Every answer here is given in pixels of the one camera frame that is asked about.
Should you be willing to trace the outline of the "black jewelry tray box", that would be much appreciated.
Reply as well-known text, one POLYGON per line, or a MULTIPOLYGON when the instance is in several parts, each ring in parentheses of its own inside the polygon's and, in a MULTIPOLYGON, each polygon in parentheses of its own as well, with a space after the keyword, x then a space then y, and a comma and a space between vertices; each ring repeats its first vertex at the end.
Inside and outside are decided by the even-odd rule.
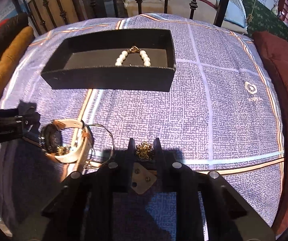
POLYGON ((64 39, 41 76, 52 89, 168 92, 175 71, 168 29, 120 29, 64 39))

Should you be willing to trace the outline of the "dark brown cushion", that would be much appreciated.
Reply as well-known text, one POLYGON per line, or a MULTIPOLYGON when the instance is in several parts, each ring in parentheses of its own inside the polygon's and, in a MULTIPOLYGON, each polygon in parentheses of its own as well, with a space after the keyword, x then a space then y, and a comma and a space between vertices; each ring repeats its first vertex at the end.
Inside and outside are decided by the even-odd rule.
POLYGON ((13 39, 28 25, 28 15, 23 12, 0 22, 0 59, 13 39))

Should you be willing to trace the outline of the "wristwatch with beige strap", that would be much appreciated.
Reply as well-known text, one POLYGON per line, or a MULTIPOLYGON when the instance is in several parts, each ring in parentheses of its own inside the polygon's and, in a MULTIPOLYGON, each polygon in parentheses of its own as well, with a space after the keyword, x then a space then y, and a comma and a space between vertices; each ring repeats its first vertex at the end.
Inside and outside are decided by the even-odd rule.
POLYGON ((93 147, 93 134, 82 120, 53 120, 41 128, 39 145, 45 155, 60 163, 80 163, 93 147))

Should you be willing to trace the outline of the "purple patterned bed sheet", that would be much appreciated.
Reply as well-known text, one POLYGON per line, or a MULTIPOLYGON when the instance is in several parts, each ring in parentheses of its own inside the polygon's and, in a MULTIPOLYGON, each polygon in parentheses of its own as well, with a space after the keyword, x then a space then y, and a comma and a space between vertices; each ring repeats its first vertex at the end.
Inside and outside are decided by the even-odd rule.
POLYGON ((160 138, 194 170, 219 169, 271 225, 283 184, 281 102, 253 41, 174 15, 104 18, 60 27, 37 38, 2 91, 0 107, 37 105, 41 123, 82 117, 107 126, 119 147, 129 138, 160 138), (41 69, 65 38, 132 28, 168 29, 176 72, 168 93, 53 90, 41 69))

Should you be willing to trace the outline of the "green patterned carpet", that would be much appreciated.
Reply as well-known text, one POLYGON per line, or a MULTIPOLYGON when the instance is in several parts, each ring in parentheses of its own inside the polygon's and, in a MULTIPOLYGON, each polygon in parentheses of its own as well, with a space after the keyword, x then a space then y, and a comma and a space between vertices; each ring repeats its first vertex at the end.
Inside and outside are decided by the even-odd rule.
POLYGON ((280 37, 288 41, 288 25, 274 15, 268 8, 266 8, 259 1, 255 2, 253 10, 254 0, 242 0, 246 14, 253 13, 252 20, 247 24, 247 36, 252 37, 254 32, 267 31, 277 37, 280 37))

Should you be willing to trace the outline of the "mustard brown cushion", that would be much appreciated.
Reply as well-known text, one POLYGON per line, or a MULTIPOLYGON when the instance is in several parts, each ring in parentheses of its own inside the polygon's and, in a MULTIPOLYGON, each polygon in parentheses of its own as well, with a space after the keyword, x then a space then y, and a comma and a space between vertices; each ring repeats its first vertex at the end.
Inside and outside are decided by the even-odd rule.
POLYGON ((0 98, 12 77, 19 60, 33 40, 33 28, 27 26, 13 39, 0 59, 0 98))

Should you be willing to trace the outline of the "beige sofa with pillows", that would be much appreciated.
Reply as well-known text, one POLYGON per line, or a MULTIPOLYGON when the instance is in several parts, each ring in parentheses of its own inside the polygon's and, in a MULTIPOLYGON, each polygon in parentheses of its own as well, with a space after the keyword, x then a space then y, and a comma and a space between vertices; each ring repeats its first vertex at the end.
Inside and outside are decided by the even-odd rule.
MULTIPOLYGON (((167 13, 185 18, 190 17, 192 0, 168 0, 167 13)), ((193 19, 197 21, 214 23, 219 0, 196 0, 197 9, 193 19)), ((138 15, 138 5, 135 0, 125 0, 128 16, 138 15)), ((143 0, 142 13, 164 13, 165 0, 143 0)), ((222 27, 231 31, 247 34, 246 12, 242 0, 229 0, 222 27)))

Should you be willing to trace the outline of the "thin gold bangle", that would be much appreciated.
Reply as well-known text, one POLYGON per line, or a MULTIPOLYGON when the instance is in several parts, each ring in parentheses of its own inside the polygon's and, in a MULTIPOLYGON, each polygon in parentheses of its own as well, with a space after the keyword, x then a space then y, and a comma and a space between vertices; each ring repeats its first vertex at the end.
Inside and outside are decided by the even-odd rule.
POLYGON ((115 151, 115 142, 112 133, 101 124, 90 124, 93 143, 84 165, 86 170, 100 168, 107 163, 115 151))

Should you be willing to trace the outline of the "gold brooch ornament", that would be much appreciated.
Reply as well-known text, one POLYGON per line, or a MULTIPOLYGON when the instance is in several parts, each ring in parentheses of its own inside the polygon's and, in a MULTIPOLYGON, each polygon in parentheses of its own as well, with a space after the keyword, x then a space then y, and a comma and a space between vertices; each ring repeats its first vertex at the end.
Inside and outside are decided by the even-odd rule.
POLYGON ((154 158, 153 145, 147 142, 136 145, 135 155, 141 161, 152 161, 154 158))

